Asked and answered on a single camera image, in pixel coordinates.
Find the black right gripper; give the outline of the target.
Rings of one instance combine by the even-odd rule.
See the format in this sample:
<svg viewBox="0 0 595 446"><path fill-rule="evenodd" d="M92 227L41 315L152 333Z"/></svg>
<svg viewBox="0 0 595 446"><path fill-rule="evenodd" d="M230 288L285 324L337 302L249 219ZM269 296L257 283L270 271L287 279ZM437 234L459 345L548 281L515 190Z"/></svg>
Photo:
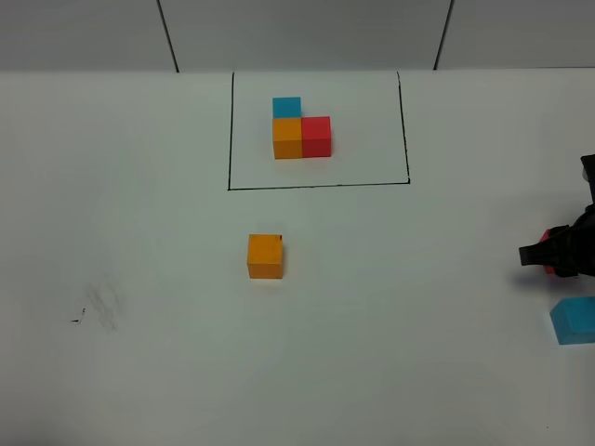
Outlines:
<svg viewBox="0 0 595 446"><path fill-rule="evenodd" d="M554 227L539 243L521 247L522 266L548 266L561 278L594 276L594 155L581 157L592 203L572 225Z"/></svg>

